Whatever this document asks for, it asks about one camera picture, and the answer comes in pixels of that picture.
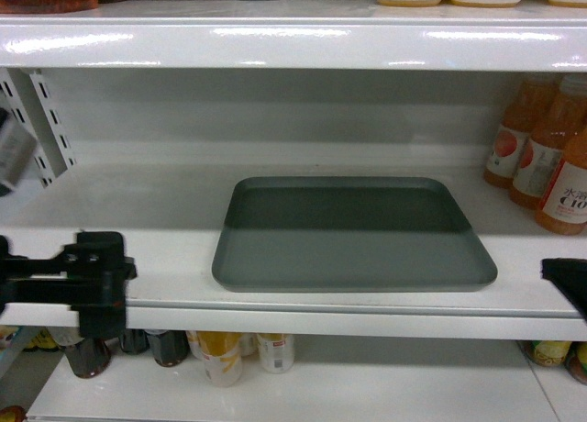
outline shelf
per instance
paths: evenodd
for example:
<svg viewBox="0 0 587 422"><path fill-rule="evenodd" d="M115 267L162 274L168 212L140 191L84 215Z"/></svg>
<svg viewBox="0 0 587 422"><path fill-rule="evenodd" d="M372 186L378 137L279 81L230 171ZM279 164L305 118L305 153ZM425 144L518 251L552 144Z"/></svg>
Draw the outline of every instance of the shelf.
<svg viewBox="0 0 587 422"><path fill-rule="evenodd" d="M0 16L0 66L584 71L587 16L375 0L131 0Z"/></svg>
<svg viewBox="0 0 587 422"><path fill-rule="evenodd" d="M477 167L77 165L3 228L13 252L48 258L79 228L124 234L138 279L129 284L133 328L471 339L587 340L573 306L540 279L540 261L584 256L584 235L562 238L481 178ZM411 175L452 192L498 267L471 293L231 293L212 278L234 185L255 175ZM9 305L7 324L76 326L61 305Z"/></svg>
<svg viewBox="0 0 587 422"><path fill-rule="evenodd" d="M303 336L290 371L266 373L253 355L228 388L208 383L191 356L165 369L149 353L118 353L91 380L73 376L63 359L28 420L287 422L308 415L324 422L577 420L557 419L510 341Z"/></svg>

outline gray tray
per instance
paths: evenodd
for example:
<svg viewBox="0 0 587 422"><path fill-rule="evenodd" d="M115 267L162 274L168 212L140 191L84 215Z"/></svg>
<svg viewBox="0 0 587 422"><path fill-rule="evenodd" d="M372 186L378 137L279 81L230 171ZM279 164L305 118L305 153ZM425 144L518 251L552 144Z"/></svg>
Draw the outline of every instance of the gray tray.
<svg viewBox="0 0 587 422"><path fill-rule="evenodd" d="M212 274L236 292L472 291L497 268L438 181L254 177L235 187Z"/></svg>

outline bottle label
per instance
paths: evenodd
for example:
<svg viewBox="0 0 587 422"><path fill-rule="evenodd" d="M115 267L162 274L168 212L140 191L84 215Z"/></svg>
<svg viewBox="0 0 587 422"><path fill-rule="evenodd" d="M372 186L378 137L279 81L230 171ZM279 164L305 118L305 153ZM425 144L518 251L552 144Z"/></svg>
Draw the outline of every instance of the bottle label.
<svg viewBox="0 0 587 422"><path fill-rule="evenodd" d="M542 197L561 156L561 150L529 140L514 177L514 188L532 197Z"/></svg>
<svg viewBox="0 0 587 422"><path fill-rule="evenodd" d="M492 154L487 160L487 170L502 177L514 177L529 134L499 126L493 142Z"/></svg>
<svg viewBox="0 0 587 422"><path fill-rule="evenodd" d="M242 359L238 345L224 355L213 356L202 353L202 357L205 374L214 385L229 386L235 383L242 374Z"/></svg>
<svg viewBox="0 0 587 422"><path fill-rule="evenodd" d="M587 222L587 170L561 160L540 209L562 222Z"/></svg>
<svg viewBox="0 0 587 422"><path fill-rule="evenodd" d="M74 346L83 338L78 328L47 328L53 340L62 347Z"/></svg>
<svg viewBox="0 0 587 422"><path fill-rule="evenodd" d="M294 364L294 335L272 341L257 335L260 363L268 372L281 373Z"/></svg>

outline orange juice bottle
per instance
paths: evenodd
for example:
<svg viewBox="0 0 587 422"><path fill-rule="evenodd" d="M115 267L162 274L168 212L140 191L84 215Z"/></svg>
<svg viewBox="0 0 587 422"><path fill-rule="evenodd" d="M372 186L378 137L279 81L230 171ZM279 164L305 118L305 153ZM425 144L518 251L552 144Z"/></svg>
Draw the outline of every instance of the orange juice bottle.
<svg viewBox="0 0 587 422"><path fill-rule="evenodd" d="M505 109L483 173L485 181L501 188L510 186L530 131L552 104L557 92L556 83L555 74L526 75L514 102Z"/></svg>
<svg viewBox="0 0 587 422"><path fill-rule="evenodd" d="M536 209L565 144L582 130L587 115L587 74L566 75L548 114L538 120L510 187L510 198Z"/></svg>
<svg viewBox="0 0 587 422"><path fill-rule="evenodd" d="M197 332L205 374L217 387L228 387L242 374L240 333Z"/></svg>
<svg viewBox="0 0 587 422"><path fill-rule="evenodd" d="M572 138L540 200L536 221L558 234L575 235L587 223L587 130Z"/></svg>

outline store shelf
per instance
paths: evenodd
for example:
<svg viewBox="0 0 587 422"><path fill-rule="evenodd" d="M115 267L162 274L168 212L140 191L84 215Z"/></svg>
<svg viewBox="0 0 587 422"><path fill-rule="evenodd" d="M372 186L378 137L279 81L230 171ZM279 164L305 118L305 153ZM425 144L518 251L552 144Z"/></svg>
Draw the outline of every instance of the store shelf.
<svg viewBox="0 0 587 422"><path fill-rule="evenodd" d="M573 306L540 278L540 261L584 255L481 178L480 168L254 165L78 165L3 228L20 255L48 258L79 228L114 229L137 260L128 287L133 328L480 339L587 339ZM211 263L234 185L255 175L411 175L452 192L498 267L471 293L231 293ZM9 305L7 324L75 326L60 305Z"/></svg>
<svg viewBox="0 0 587 422"><path fill-rule="evenodd" d="M557 419L510 341L297 336L296 345L290 371L266 373L253 356L228 388L212 386L191 356L165 369L148 353L117 354L92 380L63 360L28 420L577 420Z"/></svg>
<svg viewBox="0 0 587 422"><path fill-rule="evenodd" d="M584 71L581 9L375 0L132 0L0 17L0 66Z"/></svg>

